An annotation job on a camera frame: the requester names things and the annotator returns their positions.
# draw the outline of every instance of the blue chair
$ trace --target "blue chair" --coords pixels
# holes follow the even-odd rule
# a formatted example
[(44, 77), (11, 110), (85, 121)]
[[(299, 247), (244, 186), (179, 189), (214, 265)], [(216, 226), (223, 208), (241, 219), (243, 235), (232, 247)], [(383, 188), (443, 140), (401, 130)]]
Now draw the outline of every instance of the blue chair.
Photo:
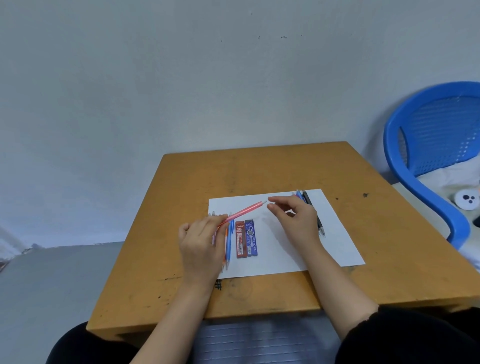
[(385, 125), (384, 151), (393, 174), (445, 220), (447, 240), (460, 249), (470, 235), (468, 220), (416, 177), (480, 152), (480, 83), (451, 82), (410, 97)]

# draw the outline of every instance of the white paper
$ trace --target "white paper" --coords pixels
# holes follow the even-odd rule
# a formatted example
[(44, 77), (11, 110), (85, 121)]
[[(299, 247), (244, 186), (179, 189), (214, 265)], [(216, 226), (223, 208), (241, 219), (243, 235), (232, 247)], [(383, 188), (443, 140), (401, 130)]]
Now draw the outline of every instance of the white paper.
[[(307, 190), (307, 193), (325, 230), (325, 236), (320, 235), (322, 245), (332, 258), (342, 267), (365, 264), (322, 190)], [(212, 198), (208, 201), (208, 212), (210, 214), (215, 212), (216, 215), (233, 214), (247, 206), (265, 201), (269, 196), (276, 195), (290, 196), (292, 192)], [(237, 258), (234, 233), (230, 264), (228, 270), (224, 269), (220, 273), (219, 279), (307, 270), (302, 258), (288, 241), (277, 218), (266, 208), (266, 204), (237, 220), (250, 219), (255, 226), (258, 256)]]

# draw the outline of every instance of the person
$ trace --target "person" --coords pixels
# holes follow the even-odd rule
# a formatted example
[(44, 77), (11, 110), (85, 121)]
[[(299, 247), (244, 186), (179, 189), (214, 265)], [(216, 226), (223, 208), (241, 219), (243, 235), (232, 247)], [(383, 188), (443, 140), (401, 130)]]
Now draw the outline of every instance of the person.
[[(379, 307), (368, 297), (323, 248), (317, 213), (311, 205), (296, 196), (274, 196), (269, 201), (267, 208), (277, 217), (290, 243), (303, 258), (321, 305), (342, 340), (336, 363), (480, 362), (480, 344), (465, 332), (415, 311)], [(69, 348), (68, 344), (61, 344), (62, 338), (57, 343), (57, 354), (54, 347), (47, 363), (63, 363), (62, 359), (65, 363), (86, 363), (82, 361), (86, 352), (89, 352), (88, 363), (97, 363), (95, 360), (132, 364), (191, 361), (196, 331), (222, 269), (224, 233), (228, 227), (222, 222), (226, 217), (209, 216), (180, 226), (183, 282), (140, 350), (125, 343), (104, 341), (79, 326), (75, 329), (82, 332), (81, 340), (88, 341), (90, 350), (82, 349), (78, 341), (70, 341)], [(212, 244), (217, 230), (216, 243)], [(74, 352), (77, 361), (72, 360)]]

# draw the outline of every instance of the floor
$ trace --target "floor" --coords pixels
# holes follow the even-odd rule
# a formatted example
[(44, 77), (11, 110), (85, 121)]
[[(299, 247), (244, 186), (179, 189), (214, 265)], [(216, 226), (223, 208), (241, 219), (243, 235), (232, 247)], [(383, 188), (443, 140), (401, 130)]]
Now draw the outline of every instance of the floor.
[[(122, 243), (32, 250), (0, 273), (0, 357), (43, 364), (56, 341), (87, 321)], [(340, 341), (323, 314), (205, 323), (197, 363), (333, 363)]]

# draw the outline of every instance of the wooden table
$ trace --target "wooden table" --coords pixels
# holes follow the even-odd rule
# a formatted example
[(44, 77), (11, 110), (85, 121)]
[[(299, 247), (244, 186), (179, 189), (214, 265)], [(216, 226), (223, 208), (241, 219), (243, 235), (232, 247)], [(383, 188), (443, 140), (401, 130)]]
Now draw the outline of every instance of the wooden table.
[[(87, 329), (119, 340), (149, 331), (182, 280), (178, 226), (208, 199), (321, 188), (366, 265), (345, 268), (376, 302), (464, 303), (480, 275), (348, 143), (230, 149), (163, 156)], [(224, 279), (206, 318), (318, 310), (307, 272)]]

